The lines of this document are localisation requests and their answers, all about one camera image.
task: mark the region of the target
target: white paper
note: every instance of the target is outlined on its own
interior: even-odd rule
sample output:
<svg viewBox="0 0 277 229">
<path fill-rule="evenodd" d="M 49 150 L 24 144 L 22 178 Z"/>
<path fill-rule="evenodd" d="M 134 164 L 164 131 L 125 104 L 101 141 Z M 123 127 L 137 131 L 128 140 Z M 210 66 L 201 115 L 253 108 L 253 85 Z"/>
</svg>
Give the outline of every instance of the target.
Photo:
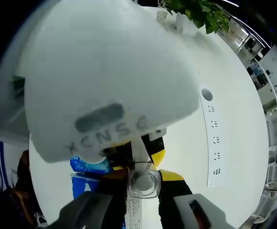
<svg viewBox="0 0 277 229">
<path fill-rule="evenodd" d="M 127 198 L 127 213 L 125 214 L 126 229 L 142 228 L 142 199 Z"/>
</svg>

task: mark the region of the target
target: power outlet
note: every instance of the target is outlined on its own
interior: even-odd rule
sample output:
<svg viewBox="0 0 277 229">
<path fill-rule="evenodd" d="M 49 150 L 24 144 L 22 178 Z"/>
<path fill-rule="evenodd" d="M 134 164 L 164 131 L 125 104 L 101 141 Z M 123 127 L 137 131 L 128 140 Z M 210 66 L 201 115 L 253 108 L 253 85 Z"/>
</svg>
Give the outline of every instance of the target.
<svg viewBox="0 0 277 229">
<path fill-rule="evenodd" d="M 218 122 L 212 120 L 212 121 L 210 121 L 210 125 L 211 125 L 212 128 L 217 128 L 218 127 Z"/>
<path fill-rule="evenodd" d="M 220 137 L 214 136 L 213 137 L 213 142 L 214 142 L 214 144 L 219 144 L 220 143 Z"/>
<path fill-rule="evenodd" d="M 213 113 L 213 112 L 215 112 L 215 107 L 214 106 L 210 106 L 210 105 L 208 105 L 208 112 L 210 112 L 210 113 Z"/>
<path fill-rule="evenodd" d="M 221 159 L 221 154 L 220 153 L 214 153 L 214 160 L 217 161 Z"/>
<path fill-rule="evenodd" d="M 214 175 L 219 175 L 221 173 L 221 169 L 217 168 L 216 170 L 214 170 Z"/>
</svg>

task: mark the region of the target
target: white round table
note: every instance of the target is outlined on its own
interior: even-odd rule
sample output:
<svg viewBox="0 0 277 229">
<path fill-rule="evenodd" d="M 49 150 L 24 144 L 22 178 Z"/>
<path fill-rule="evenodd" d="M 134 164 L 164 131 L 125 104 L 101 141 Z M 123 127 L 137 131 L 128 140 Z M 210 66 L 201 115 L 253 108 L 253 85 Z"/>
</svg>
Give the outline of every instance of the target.
<svg viewBox="0 0 277 229">
<path fill-rule="evenodd" d="M 145 10 L 156 18 L 157 8 Z M 175 15 L 168 14 L 167 21 L 175 21 Z M 159 168 L 181 174 L 193 193 L 207 197 L 238 228 L 256 209 L 266 179 L 268 137 L 263 108 L 241 61 L 218 35 L 199 31 L 195 37 L 175 36 L 184 43 L 180 52 L 187 53 L 188 62 L 199 72 L 199 83 L 210 86 L 218 101 L 228 142 L 227 173 L 222 185 L 207 188 L 208 148 L 201 106 L 168 127 L 166 155 Z M 30 167 L 39 205 L 52 223 L 73 199 L 70 162 L 46 163 L 30 141 Z M 143 228 L 161 228 L 157 198 L 143 200 Z"/>
</svg>

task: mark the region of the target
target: ceiling light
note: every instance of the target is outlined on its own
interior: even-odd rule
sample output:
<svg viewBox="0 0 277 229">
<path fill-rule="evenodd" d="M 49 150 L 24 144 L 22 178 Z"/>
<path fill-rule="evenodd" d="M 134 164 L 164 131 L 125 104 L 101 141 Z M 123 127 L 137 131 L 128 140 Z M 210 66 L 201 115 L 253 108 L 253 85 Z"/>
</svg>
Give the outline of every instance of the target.
<svg viewBox="0 0 277 229">
<path fill-rule="evenodd" d="M 239 7 L 237 4 L 234 4 L 233 2 L 231 2 L 231 1 L 227 1 L 227 0 L 222 0 L 222 1 L 226 1 L 226 2 L 228 2 L 229 4 L 232 4 L 233 6 L 237 6 L 237 7 Z"/>
<path fill-rule="evenodd" d="M 238 20 L 238 21 L 240 21 L 240 22 L 242 22 L 243 24 L 245 24 L 243 21 L 241 21 L 239 18 L 236 18 L 236 17 L 234 17 L 234 16 L 232 16 L 233 18 L 235 18 L 236 20 Z M 253 30 L 251 27 L 249 27 L 247 24 L 245 24 L 248 28 L 250 28 L 261 40 L 263 40 L 263 42 L 269 47 L 269 48 L 271 48 L 271 46 L 269 46 L 268 45 L 268 43 L 262 38 L 262 37 L 260 37 L 260 35 L 255 31 L 255 30 Z"/>
</svg>

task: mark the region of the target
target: blue packaging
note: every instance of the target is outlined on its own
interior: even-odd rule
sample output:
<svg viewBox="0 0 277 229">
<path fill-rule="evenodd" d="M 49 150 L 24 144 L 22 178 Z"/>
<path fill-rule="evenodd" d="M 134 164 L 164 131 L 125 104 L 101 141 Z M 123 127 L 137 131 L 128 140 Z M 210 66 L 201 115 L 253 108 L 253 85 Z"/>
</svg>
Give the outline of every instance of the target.
<svg viewBox="0 0 277 229">
<path fill-rule="evenodd" d="M 75 172 L 88 172 L 96 174 L 108 174 L 113 171 L 108 159 L 103 160 L 98 164 L 90 164 L 83 161 L 78 156 L 73 156 L 71 159 L 71 167 Z"/>
<path fill-rule="evenodd" d="M 73 173 L 71 177 L 72 195 L 74 199 L 85 191 L 95 191 L 100 180 L 99 178 L 84 173 Z"/>
</svg>

